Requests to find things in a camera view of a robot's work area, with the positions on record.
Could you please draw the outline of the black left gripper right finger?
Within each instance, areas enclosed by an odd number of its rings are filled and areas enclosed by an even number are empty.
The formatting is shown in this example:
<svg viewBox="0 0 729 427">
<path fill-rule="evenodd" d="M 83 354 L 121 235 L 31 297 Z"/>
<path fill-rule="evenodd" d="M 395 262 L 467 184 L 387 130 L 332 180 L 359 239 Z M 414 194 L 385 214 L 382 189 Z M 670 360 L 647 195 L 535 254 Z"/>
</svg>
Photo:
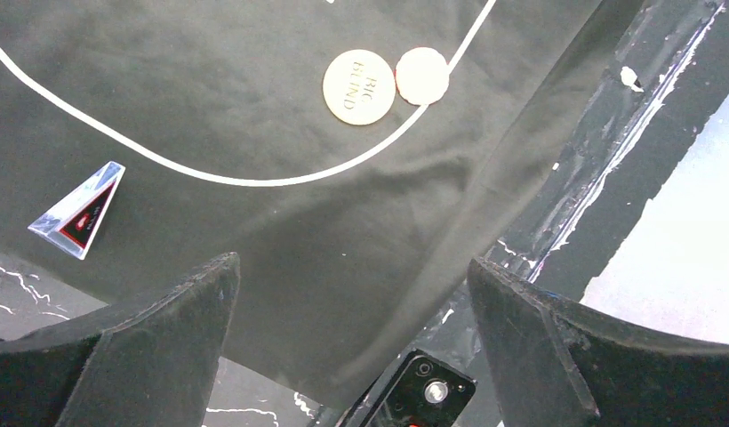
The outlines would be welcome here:
<svg viewBox="0 0 729 427">
<path fill-rule="evenodd" d="M 729 344 L 629 323 L 478 258 L 467 283 L 507 426 L 729 426 Z"/>
</svg>

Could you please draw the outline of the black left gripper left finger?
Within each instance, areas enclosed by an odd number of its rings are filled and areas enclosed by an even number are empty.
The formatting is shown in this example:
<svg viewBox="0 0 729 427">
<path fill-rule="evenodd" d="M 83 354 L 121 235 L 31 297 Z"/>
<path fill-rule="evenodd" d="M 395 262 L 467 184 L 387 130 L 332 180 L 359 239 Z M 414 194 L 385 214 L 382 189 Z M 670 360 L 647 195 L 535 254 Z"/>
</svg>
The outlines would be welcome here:
<svg viewBox="0 0 729 427">
<path fill-rule="evenodd" d="M 240 288 L 216 256 L 171 288 L 0 339 L 0 426 L 198 426 Z"/>
</svg>

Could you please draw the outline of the white chip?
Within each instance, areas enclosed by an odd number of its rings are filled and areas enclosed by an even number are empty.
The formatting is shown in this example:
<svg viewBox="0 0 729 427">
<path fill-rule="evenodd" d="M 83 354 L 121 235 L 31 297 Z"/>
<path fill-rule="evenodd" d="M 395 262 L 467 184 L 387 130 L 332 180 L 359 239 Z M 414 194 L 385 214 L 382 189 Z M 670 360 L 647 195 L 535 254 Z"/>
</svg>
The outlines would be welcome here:
<svg viewBox="0 0 729 427">
<path fill-rule="evenodd" d="M 414 106 L 431 105 L 443 98 L 450 84 L 445 57 L 430 47 L 405 52 L 396 64 L 395 79 L 400 96 Z"/>
</svg>

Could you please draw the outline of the yellow big blind button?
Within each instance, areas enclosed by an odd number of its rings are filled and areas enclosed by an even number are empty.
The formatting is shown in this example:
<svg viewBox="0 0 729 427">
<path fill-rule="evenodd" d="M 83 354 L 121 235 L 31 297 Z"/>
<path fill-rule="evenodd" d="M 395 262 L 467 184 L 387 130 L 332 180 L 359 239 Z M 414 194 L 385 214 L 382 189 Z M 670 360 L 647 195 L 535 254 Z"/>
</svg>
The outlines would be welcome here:
<svg viewBox="0 0 729 427">
<path fill-rule="evenodd" d="M 377 53 L 354 49 L 329 64 L 322 80 L 325 105 L 348 125 L 371 125 L 390 111 L 396 97 L 392 68 Z"/>
</svg>

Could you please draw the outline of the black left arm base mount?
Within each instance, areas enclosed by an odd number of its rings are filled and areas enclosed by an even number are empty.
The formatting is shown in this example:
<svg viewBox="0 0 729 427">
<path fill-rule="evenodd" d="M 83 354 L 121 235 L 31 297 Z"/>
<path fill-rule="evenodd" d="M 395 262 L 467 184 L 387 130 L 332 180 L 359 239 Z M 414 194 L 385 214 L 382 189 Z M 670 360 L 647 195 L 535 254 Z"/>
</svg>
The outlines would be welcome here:
<svg viewBox="0 0 729 427">
<path fill-rule="evenodd" d="M 376 396 L 368 395 L 341 426 L 450 427 L 477 389 L 469 376 L 413 350 Z"/>
</svg>

